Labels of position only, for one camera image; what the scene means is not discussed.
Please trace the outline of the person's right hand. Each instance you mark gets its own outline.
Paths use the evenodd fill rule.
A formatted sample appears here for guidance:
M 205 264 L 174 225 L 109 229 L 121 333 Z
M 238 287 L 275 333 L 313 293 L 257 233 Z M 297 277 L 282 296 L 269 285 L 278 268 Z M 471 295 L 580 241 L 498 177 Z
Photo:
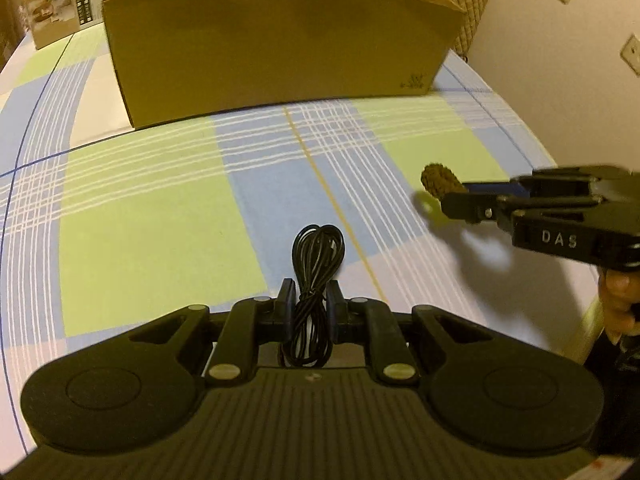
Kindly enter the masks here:
M 605 335 L 612 344 L 623 336 L 637 336 L 639 321 L 631 307 L 640 300 L 639 273 L 599 269 L 599 300 Z

